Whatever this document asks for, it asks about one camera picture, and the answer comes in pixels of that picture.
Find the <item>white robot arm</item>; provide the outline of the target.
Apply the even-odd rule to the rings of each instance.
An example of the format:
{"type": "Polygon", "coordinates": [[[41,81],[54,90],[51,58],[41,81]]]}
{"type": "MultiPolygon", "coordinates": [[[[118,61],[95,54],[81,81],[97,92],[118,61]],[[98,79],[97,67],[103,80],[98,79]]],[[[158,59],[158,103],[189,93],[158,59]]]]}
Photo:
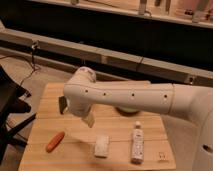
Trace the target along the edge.
{"type": "Polygon", "coordinates": [[[189,119],[198,126],[191,171],[213,171],[213,87],[183,84],[143,84],[139,81],[100,82],[96,73],[81,67],[64,84],[68,110],[94,124],[94,104],[138,109],[189,119]]]}

